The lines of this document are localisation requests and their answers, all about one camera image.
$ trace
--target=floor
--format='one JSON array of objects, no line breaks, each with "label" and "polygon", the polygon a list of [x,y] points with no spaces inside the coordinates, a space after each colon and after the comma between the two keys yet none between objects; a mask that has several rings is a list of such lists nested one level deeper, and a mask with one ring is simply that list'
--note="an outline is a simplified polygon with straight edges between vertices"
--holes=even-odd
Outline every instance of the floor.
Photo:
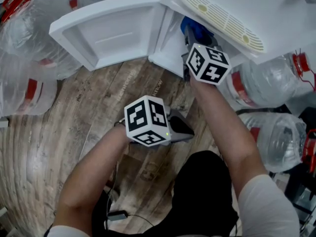
[{"label": "floor", "polygon": [[[63,82],[45,115],[10,118],[9,128],[0,130],[0,208],[8,209],[0,223],[16,227],[16,236],[42,236],[71,170],[123,117],[123,108],[143,95],[180,110],[196,133],[188,143],[157,150],[130,146],[121,159],[116,209],[160,222],[171,208],[172,184],[186,159],[215,145],[190,86],[142,58],[95,72],[81,69]],[[129,234],[148,227],[138,217],[110,225]]]}]

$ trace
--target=wire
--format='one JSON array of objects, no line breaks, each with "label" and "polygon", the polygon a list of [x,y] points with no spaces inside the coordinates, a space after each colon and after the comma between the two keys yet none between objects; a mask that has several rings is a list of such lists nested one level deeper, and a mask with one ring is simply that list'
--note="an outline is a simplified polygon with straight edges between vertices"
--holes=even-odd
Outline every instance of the wire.
[{"label": "wire", "polygon": [[139,218],[141,218],[141,219],[143,219],[143,220],[146,220],[149,224],[151,224],[152,226],[154,226],[149,220],[145,219],[145,218],[142,217],[142,216],[139,216],[139,215],[136,215],[136,214],[129,214],[128,216],[136,216],[136,217],[139,217]]},{"label": "wire", "polygon": [[109,202],[110,202],[110,195],[112,190],[114,189],[115,183],[117,181],[117,173],[119,170],[119,163],[117,162],[114,168],[113,172],[113,186],[110,188],[109,192],[107,193],[108,195],[108,201],[107,201],[107,208],[106,208],[106,218],[105,218],[105,229],[108,231],[109,230],[109,225],[108,225],[108,215],[109,215]]}]

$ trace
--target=white sleeve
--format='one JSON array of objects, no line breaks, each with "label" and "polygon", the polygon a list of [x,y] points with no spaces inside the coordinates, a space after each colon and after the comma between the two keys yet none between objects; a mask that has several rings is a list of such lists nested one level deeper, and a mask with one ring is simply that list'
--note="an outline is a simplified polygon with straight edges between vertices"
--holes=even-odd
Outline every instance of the white sleeve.
[{"label": "white sleeve", "polygon": [[250,180],[238,199],[243,237],[297,237],[299,219],[291,202],[268,175]]},{"label": "white sleeve", "polygon": [[90,237],[81,230],[73,227],[56,226],[52,227],[47,237]]}]

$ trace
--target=blue object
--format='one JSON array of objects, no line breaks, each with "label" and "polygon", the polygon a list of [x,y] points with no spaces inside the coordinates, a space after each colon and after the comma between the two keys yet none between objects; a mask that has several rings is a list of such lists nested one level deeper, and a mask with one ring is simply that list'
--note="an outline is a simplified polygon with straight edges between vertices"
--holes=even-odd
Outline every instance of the blue object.
[{"label": "blue object", "polygon": [[205,35],[211,35],[212,37],[214,36],[214,34],[211,33],[205,26],[188,17],[185,17],[181,23],[181,31],[183,34],[185,34],[185,28],[187,25],[189,25],[193,29],[194,35],[197,40],[203,39]]}]

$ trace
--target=water bottle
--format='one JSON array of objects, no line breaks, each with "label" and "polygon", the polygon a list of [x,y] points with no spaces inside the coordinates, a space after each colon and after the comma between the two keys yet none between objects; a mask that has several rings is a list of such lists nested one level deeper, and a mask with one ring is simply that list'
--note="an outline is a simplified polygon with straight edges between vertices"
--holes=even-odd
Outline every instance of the water bottle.
[{"label": "water bottle", "polygon": [[235,111],[276,108],[297,96],[303,84],[308,84],[308,90],[302,94],[313,91],[314,74],[311,85],[302,81],[306,72],[313,74],[305,53],[289,53],[260,65],[249,61],[234,68],[219,90]]},{"label": "water bottle", "polygon": [[246,113],[239,116],[257,142],[263,164],[277,173],[301,163],[306,124],[291,114]]},{"label": "water bottle", "polygon": [[57,80],[37,78],[37,63],[1,51],[0,64],[0,117],[47,112],[56,98]]},{"label": "water bottle", "polygon": [[30,0],[20,5],[2,26],[0,48],[38,63],[36,73],[43,80],[70,77],[82,65],[49,35],[51,23],[70,12],[69,0]]}]

